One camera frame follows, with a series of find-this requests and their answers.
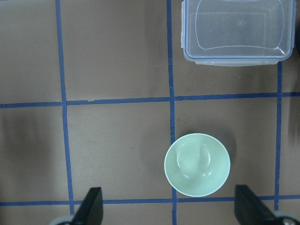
clear plastic container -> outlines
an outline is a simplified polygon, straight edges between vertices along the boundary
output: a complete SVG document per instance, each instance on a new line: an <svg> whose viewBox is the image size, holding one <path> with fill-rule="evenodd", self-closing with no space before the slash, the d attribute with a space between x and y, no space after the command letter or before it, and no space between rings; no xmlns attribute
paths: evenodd
<svg viewBox="0 0 300 225"><path fill-rule="evenodd" d="M276 64L293 51L295 0L184 0L181 47L197 64Z"/></svg>

plastic food container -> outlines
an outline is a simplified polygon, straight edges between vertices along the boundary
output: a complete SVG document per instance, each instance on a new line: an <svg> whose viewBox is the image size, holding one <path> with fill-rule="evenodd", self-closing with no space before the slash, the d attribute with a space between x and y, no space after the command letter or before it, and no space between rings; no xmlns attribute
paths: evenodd
<svg viewBox="0 0 300 225"><path fill-rule="evenodd" d="M196 64L276 64L293 51L295 0L184 0L181 47Z"/></svg>

blue tape grid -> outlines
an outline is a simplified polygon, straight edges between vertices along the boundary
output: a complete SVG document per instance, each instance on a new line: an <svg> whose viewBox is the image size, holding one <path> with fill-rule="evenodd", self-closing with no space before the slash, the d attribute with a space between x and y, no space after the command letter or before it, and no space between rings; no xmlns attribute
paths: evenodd
<svg viewBox="0 0 300 225"><path fill-rule="evenodd" d="M274 210L279 209L279 174L280 174L280 147L281 147L281 104L282 104L282 62L279 62L278 65L277 65L277 125L276 125Z"/></svg>
<svg viewBox="0 0 300 225"><path fill-rule="evenodd" d="M170 135L171 144L175 142L175 96L173 77L173 47L172 47L172 2L167 0L167 42L168 42L168 72L170 87ZM172 225L177 225L177 193L172 188Z"/></svg>
<svg viewBox="0 0 300 225"><path fill-rule="evenodd" d="M59 64L60 64L62 123L63 123L63 131L64 131L65 157L66 157L66 168L67 168L67 187L68 187L68 195L69 195L70 214L74 214L75 210L74 210L71 159L70 159L69 137L68 137L68 118L67 118L68 107L67 107L65 68L64 68L64 56L63 56L63 45L62 45L60 0L55 0L55 8L56 8L57 40L58 40L58 52L59 52Z"/></svg>
<svg viewBox="0 0 300 225"><path fill-rule="evenodd" d="M74 201L73 185L71 174L70 151L68 141L68 105L100 105L100 104L126 104L126 103L147 103L147 102L170 102L170 141L175 141L175 102L186 100L217 100L217 99L239 99L239 98L277 98L277 131L276 131L276 163L275 163L275 191L274 196L260 196L261 200L274 200L274 209L278 210L279 200L300 199L300 195L279 195L280 178L280 145L281 145L281 109L282 98L300 97L300 92L282 92L282 62L277 65L277 92L273 93L248 93L248 94L224 94L224 95L200 95L200 96L175 96L173 82L173 50L172 50L172 0L166 0L167 10L167 41L168 41L168 73L169 73L169 97L150 98L125 98L125 99L98 99L94 101L78 100L67 101L64 62L63 62L63 40L60 17L60 0L55 0L57 18L57 37L59 49L60 82L61 82L61 102L35 102L35 103L14 103L0 104L0 109L5 108L25 108L25 107L62 107L63 131L65 141L65 156L67 168L67 183L69 201L38 201L38 202L0 202L1 206L32 206L32 205L69 205L70 213L74 214L74 205L81 204L82 201ZM204 197L204 198L177 198L176 190L172 188L171 199L127 199L127 200L104 200L104 204L132 204L132 203L171 203L172 224L177 224L177 203L191 202L232 202L234 197Z"/></svg>

floor tile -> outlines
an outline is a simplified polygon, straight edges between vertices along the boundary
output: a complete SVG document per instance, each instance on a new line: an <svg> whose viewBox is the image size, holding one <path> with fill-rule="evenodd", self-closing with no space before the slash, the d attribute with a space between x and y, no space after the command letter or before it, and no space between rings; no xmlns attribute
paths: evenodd
<svg viewBox="0 0 300 225"><path fill-rule="evenodd" d="M5 225L48 225L54 219L69 214L69 206L66 205L0 207L1 224Z"/></svg>
<svg viewBox="0 0 300 225"><path fill-rule="evenodd" d="M172 204L104 205L103 225L172 224Z"/></svg>
<svg viewBox="0 0 300 225"><path fill-rule="evenodd" d="M274 201L263 201L273 209ZM189 202L177 205L177 224L231 224L239 225L234 215L234 202Z"/></svg>
<svg viewBox="0 0 300 225"><path fill-rule="evenodd" d="M0 201L68 200L61 107L0 110Z"/></svg>
<svg viewBox="0 0 300 225"><path fill-rule="evenodd" d="M167 102L70 106L75 200L96 186L104 199L170 198L164 172L169 109Z"/></svg>
<svg viewBox="0 0 300 225"><path fill-rule="evenodd" d="M280 194L300 195L300 97L282 100Z"/></svg>
<svg viewBox="0 0 300 225"><path fill-rule="evenodd" d="M188 62L180 47L181 0L172 1L175 95L216 95L277 91L277 66L219 67Z"/></svg>
<svg viewBox="0 0 300 225"><path fill-rule="evenodd" d="M0 104L61 101L55 2L0 2Z"/></svg>
<svg viewBox="0 0 300 225"><path fill-rule="evenodd" d="M210 197L233 196L236 184L247 184L257 195L274 195L276 105L276 98L176 102L177 138L209 134L230 155L229 177Z"/></svg>
<svg viewBox="0 0 300 225"><path fill-rule="evenodd" d="M62 0L68 100L169 95L166 2Z"/></svg>
<svg viewBox="0 0 300 225"><path fill-rule="evenodd" d="M280 200L279 210L288 213L300 221L300 199Z"/></svg>

green bowl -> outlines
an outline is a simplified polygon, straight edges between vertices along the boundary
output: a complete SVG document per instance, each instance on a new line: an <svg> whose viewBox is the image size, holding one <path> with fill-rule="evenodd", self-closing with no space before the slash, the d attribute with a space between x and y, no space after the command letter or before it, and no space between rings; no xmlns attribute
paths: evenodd
<svg viewBox="0 0 300 225"><path fill-rule="evenodd" d="M176 140L165 156L165 175L178 192L203 197L220 189L230 171L224 145L206 134L189 134Z"/></svg>

